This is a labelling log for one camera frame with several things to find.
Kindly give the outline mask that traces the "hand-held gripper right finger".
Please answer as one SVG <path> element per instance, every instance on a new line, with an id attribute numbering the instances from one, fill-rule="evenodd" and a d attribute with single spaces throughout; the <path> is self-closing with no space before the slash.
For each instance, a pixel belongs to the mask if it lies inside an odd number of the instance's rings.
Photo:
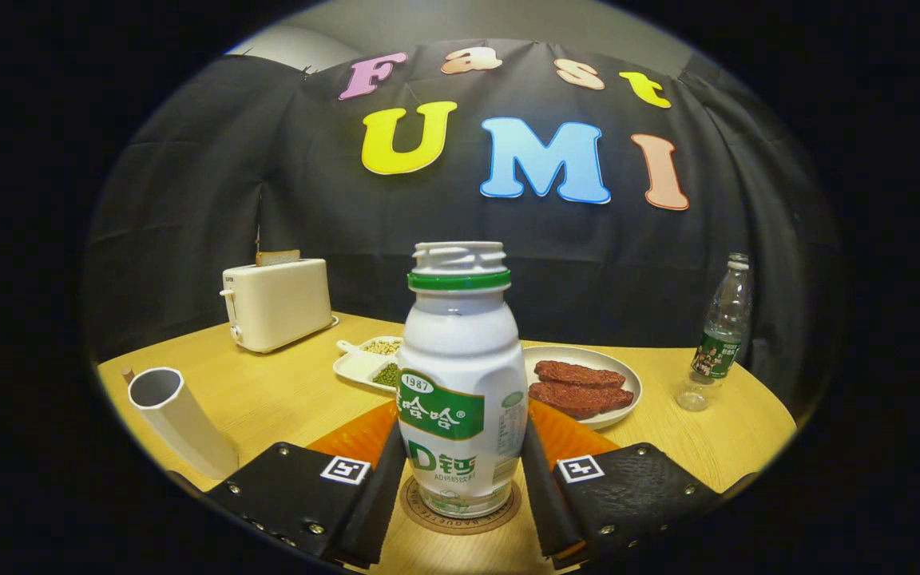
<path id="1" fill-rule="evenodd" d="M 521 462 L 541 552 L 599 570 L 655 550 L 755 481 L 718 492 L 648 442 L 618 446 L 544 402 L 529 405 Z"/>

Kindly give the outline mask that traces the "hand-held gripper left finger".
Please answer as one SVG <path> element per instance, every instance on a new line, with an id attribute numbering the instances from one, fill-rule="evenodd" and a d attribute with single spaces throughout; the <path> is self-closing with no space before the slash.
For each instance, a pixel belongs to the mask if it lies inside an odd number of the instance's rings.
<path id="1" fill-rule="evenodd" d="M 367 569 L 379 563 L 405 461 L 398 408 L 386 402 L 307 446 L 271 444 L 211 489 L 169 477 L 275 545 Z"/>

